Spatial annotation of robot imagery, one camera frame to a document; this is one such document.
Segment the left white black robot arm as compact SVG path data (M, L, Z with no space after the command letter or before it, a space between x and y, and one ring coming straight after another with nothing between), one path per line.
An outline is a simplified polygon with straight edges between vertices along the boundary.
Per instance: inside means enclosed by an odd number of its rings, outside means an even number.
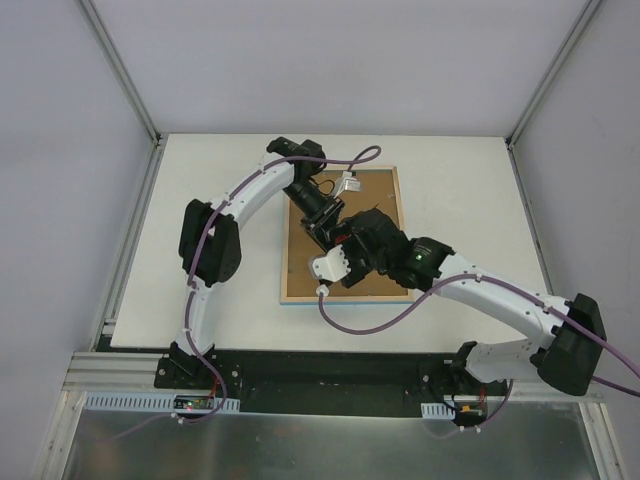
M315 181L330 162L322 146L285 137L272 140L259 166L222 198L194 199L186 206L178 254L187 274L187 297L180 331L171 343L170 365L188 388L199 389L210 380L213 366L206 355L214 348L205 312L217 287L231 279L242 259L240 232L275 194L284 192L303 213L302 225L335 262L342 252L330 231L344 208L340 195L359 191L352 164L347 162L332 189L324 193Z

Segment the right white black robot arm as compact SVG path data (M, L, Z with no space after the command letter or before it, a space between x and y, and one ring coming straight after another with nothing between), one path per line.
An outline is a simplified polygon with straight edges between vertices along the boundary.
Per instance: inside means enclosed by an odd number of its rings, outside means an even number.
M343 221L328 238L325 254L310 263L321 297L331 283L351 287L377 272L407 290L466 305L523 335L521 341L499 344L464 343L450 369L457 392L469 395L494 381L540 378L562 393L586 394L606 339L593 298L577 294L567 300L518 287L446 244L408 238L378 209Z

